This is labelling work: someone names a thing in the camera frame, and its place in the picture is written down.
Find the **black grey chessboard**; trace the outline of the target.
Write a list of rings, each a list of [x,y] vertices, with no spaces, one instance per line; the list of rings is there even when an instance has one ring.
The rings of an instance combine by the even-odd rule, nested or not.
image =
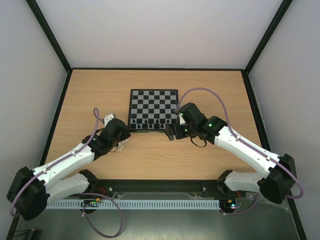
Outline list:
[[[179,102],[179,94],[177,89],[132,89],[130,91],[130,102],[128,112],[128,127],[134,132],[164,132],[166,130],[167,120],[179,117],[175,110]],[[131,120],[135,119],[136,129],[130,129]],[[159,119],[159,129],[154,129],[156,120]],[[160,119],[165,119],[165,128],[160,128]],[[144,121],[148,121],[148,129],[142,129]]]

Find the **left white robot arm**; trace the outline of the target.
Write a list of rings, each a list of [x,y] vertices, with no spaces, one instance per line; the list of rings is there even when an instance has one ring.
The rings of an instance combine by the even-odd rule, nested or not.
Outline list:
[[[131,136],[129,127],[120,119],[109,119],[104,128],[94,128],[81,143],[61,157],[34,169],[19,169],[6,198],[10,214],[29,221],[40,215],[47,205],[74,194],[85,192],[90,181],[82,173],[67,177],[78,168],[108,154]]]

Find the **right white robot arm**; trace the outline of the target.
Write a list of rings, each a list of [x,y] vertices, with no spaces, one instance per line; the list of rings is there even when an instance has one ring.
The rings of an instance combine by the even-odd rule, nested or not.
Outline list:
[[[168,139],[199,138],[217,145],[249,164],[256,172],[226,171],[218,183],[218,191],[229,196],[235,191],[262,194],[267,200],[281,204],[296,184],[297,172],[292,156],[268,151],[235,132],[223,119],[206,116],[194,103],[187,103],[178,111],[178,121],[166,126]]]

